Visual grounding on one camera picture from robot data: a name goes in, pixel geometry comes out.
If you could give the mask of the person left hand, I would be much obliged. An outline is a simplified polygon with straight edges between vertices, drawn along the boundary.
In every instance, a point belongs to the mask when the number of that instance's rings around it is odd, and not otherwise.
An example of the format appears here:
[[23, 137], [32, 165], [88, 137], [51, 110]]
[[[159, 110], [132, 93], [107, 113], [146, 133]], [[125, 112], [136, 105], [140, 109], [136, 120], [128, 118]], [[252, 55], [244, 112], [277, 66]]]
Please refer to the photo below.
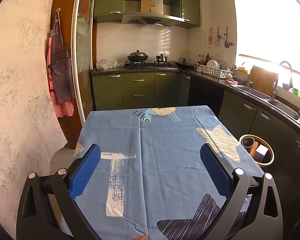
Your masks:
[[141, 235], [130, 240], [147, 240], [148, 235]]

